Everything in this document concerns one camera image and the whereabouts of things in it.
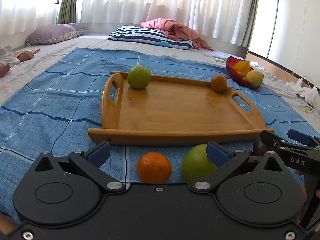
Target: blue and white striped pillow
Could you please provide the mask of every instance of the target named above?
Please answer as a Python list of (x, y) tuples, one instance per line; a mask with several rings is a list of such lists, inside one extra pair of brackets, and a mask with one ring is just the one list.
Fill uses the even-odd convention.
[(159, 31), (136, 26), (122, 26), (110, 33), (108, 39), (114, 41), (142, 42), (153, 45), (158, 45), (159, 42), (166, 41), (169, 43), (168, 47), (175, 49), (189, 49), (192, 47), (191, 40), (174, 41)]

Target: human hand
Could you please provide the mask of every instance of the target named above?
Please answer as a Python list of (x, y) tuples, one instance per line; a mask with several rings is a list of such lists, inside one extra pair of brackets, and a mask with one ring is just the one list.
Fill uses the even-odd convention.
[[(294, 173), (295, 173), (295, 174), (298, 174), (298, 175), (303, 175), (303, 172), (297, 171), (297, 170), (295, 170)], [(301, 190), (302, 190), (303, 195), (304, 195), (304, 201), (307, 201), (307, 199), (308, 199), (308, 194), (307, 194), (306, 186), (304, 185), (304, 181), (301, 183)], [(320, 198), (320, 188), (317, 189), (316, 195), (317, 195), (317, 197)]]

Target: white bed sheet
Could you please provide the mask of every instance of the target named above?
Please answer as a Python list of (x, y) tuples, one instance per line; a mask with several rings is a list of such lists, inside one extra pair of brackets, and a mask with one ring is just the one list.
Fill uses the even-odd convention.
[[(30, 48), (40, 48), (40, 52), (32, 60), (22, 62), (13, 66), (10, 71), (0, 78), (0, 105), (18, 92), (30, 80), (47, 70), (50, 66), (58, 62), (70, 51), (76, 47), (80, 48), (101, 48), (116, 50), (135, 50), (144, 54), (167, 55), (170, 57), (213, 63), (225, 67), (225, 61), (230, 54), (220, 51), (201, 50), (183, 50), (172, 49), (161, 46), (153, 46), (142, 43), (126, 41), (110, 41), (105, 34), (85, 34), (75, 39), (60, 42), (53, 45), (38, 45)], [(296, 99), (296, 96), (288, 93), (284, 87), (284, 82), (274, 75), (265, 73), (264, 83), (281, 95), (303, 118), (306, 119), (318, 132), (320, 132), (320, 115), (310, 108), (302, 100)]]

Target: blue cloth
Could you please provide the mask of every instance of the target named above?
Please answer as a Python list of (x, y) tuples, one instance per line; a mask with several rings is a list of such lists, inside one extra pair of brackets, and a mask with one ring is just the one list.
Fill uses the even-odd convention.
[(110, 33), (108, 39), (141, 42), (174, 49), (189, 49), (192, 47), (191, 40), (174, 41), (159, 31), (137, 26), (122, 26)]
[[(225, 68), (214, 64), (127, 50), (74, 49), (0, 106), (0, 212), (19, 221), (12, 194), (40, 152), (67, 156), (74, 150), (87, 151), (95, 146), (87, 129), (101, 126), (100, 97), (110, 70), (129, 71), (137, 64), (148, 67), (153, 74), (208, 81), (216, 74), (229, 78)], [(247, 96), (260, 110), (267, 127), (274, 128), (279, 136), (288, 139), (289, 129), (319, 136), (265, 85), (252, 91), (228, 79), (228, 86)], [(231, 151), (251, 150), (252, 142), (224, 146)], [(144, 153), (154, 151), (165, 155), (172, 164), (169, 182), (181, 182), (180, 165), (191, 148), (111, 146), (110, 158), (100, 169), (122, 182), (139, 181), (136, 162)]]

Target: tray handle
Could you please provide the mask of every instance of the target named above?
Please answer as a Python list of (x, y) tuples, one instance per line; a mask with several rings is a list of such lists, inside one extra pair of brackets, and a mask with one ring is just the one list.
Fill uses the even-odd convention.
[[(120, 108), (123, 94), (124, 78), (121, 74), (112, 74), (105, 83), (101, 97), (101, 125), (105, 129), (118, 129)], [(114, 85), (116, 92), (114, 100), (109, 97), (111, 86)]]
[[(235, 100), (234, 97), (239, 96), (248, 106), (250, 106), (250, 110), (245, 111)], [(263, 129), (266, 127), (266, 123), (258, 110), (258, 108), (247, 98), (245, 95), (234, 92), (231, 95), (232, 104), (242, 113), (242, 115), (247, 119), (247, 121), (255, 128), (255, 129)]]

